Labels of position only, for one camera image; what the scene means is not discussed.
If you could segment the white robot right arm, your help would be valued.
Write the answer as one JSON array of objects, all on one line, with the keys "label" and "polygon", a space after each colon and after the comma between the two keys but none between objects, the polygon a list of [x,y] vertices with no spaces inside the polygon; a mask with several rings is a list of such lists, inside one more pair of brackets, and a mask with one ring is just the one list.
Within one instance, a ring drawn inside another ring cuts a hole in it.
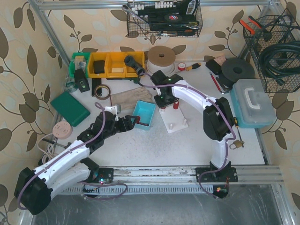
[{"label": "white robot right arm", "polygon": [[203,116],[203,130],[214,141],[211,164],[216,170],[222,170],[229,163],[228,141],[234,140],[234,119],[228,100],[225,97],[210,97],[187,83],[183,77],[174,74],[166,76],[157,71],[150,76],[154,88],[160,94],[154,97],[159,108],[175,105],[179,100],[190,104]]}]

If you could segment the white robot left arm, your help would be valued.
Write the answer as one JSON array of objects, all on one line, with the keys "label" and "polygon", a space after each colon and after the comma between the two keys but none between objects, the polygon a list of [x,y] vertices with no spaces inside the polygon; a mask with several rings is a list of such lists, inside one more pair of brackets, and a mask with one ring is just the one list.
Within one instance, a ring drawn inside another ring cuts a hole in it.
[{"label": "white robot left arm", "polygon": [[103,146],[105,139],[132,130],[138,120],[137,116],[120,118],[103,111],[67,149],[33,170],[23,169],[14,193],[18,208],[37,215],[56,195],[73,184],[95,182],[103,185],[111,182],[108,173],[102,172],[89,156]]}]

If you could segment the beige work glove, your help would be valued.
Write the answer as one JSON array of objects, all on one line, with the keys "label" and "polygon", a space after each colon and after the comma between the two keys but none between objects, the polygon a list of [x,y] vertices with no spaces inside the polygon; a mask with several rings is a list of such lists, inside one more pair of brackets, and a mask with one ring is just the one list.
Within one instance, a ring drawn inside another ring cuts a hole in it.
[{"label": "beige work glove", "polygon": [[133,109],[137,101],[152,103],[152,94],[145,87],[113,94],[110,97],[112,106],[119,105],[121,110]]}]

